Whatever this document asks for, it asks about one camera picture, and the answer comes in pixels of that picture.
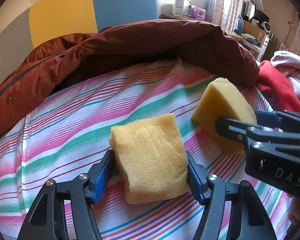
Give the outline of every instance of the rust-colored jacket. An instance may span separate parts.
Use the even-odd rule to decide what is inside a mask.
[[[126,24],[94,34],[69,34],[35,48],[0,83],[0,136],[53,90],[140,62],[181,57],[234,84],[252,86],[253,56],[219,26],[183,20]]]

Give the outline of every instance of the jacket zipper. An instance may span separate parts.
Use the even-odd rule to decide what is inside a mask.
[[[52,55],[52,56],[50,56],[50,57],[47,57],[47,58],[43,59],[42,61],[38,62],[37,64],[34,64],[32,67],[26,69],[26,70],[23,71],[22,73],[20,73],[18,76],[16,76],[15,78],[13,78],[13,79],[9,82],[9,84],[7,84],[7,85],[0,91],[0,96],[1,96],[1,95],[2,95],[9,87],[11,87],[15,82],[17,82],[20,78],[22,78],[25,74],[27,74],[30,70],[34,69],[35,67],[37,67],[37,66],[40,65],[41,63],[43,63],[43,62],[45,62],[45,61],[47,61],[47,60],[49,60],[49,59],[51,59],[51,58],[53,58],[53,57],[55,57],[55,56],[57,56],[57,55],[60,55],[60,54],[62,54],[62,53],[63,53],[63,52],[59,52],[59,53],[54,54],[54,55]]]

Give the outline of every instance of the striped bedsheet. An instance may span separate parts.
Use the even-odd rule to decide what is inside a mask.
[[[0,138],[0,230],[16,239],[43,183],[71,180],[89,170],[110,148],[112,125],[174,113],[186,150],[225,181],[249,180],[273,223],[278,239],[287,226],[287,194],[244,172],[245,155],[224,155],[190,121],[215,76],[181,60],[139,64],[79,83],[48,97]],[[242,91],[261,110],[270,105],[257,89]],[[70,202],[65,202],[70,239],[75,239]],[[93,212],[103,239],[192,239],[204,207],[190,193],[171,200],[129,205],[119,178],[110,180]],[[230,203],[219,238],[226,239]]]

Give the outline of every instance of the yellow sponge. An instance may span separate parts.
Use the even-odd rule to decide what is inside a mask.
[[[257,123],[253,109],[244,96],[225,78],[217,78],[207,86],[191,119],[199,123],[226,154],[242,152],[242,144],[217,134],[215,121],[218,117]]]
[[[127,203],[170,199],[189,191],[188,159],[174,114],[113,126],[109,143]]]

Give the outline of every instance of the white lettering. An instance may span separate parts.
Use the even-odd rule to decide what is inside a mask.
[[[292,182],[292,178],[293,178],[293,172],[290,173],[290,175],[284,180],[284,181],[289,181],[290,183]]]
[[[300,187],[300,177],[298,178],[298,183],[295,184],[297,187]]]
[[[275,173],[275,177],[276,178],[281,178],[283,174],[283,169],[282,168],[278,168],[277,172]]]

